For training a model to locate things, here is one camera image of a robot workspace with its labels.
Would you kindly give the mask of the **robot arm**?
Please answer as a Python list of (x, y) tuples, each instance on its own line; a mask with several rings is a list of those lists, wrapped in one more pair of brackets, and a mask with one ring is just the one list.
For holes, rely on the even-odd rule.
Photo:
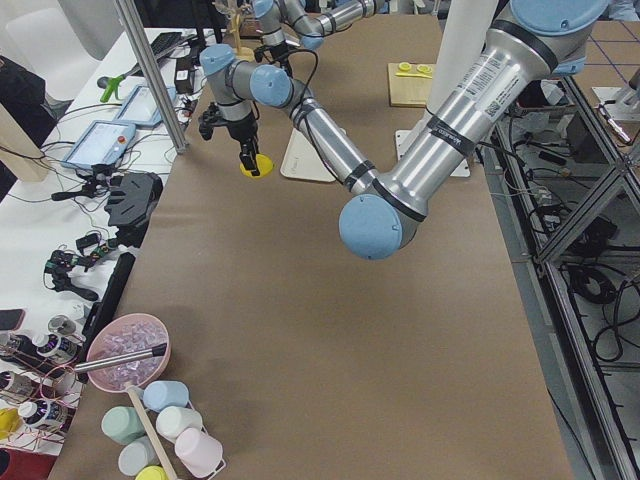
[(307, 13), (302, 1), (253, 1), (253, 10), (262, 32), (261, 41), (275, 61), (284, 61), (290, 51), (284, 26), (297, 35), (304, 49), (316, 50), (324, 39), (384, 8), (386, 1), (346, 1), (325, 13)]
[(258, 123), (253, 108), (283, 111), (328, 172), (351, 193), (338, 222), (346, 248), (366, 260), (404, 248), (426, 219), (431, 197), (490, 133), (531, 83), (579, 72), (586, 42), (606, 10), (603, 1), (455, 1), (445, 22), (435, 81), (424, 113), (401, 134), (397, 160), (379, 171), (317, 101), (309, 84), (283, 67), (285, 30), (301, 47), (323, 41), (381, 10), (378, 1), (348, 1), (310, 14), (298, 1), (256, 1), (253, 12), (270, 63), (239, 58), (217, 43), (200, 64), (213, 100), (200, 119), (210, 138), (224, 127), (239, 143), (242, 167), (258, 176)]

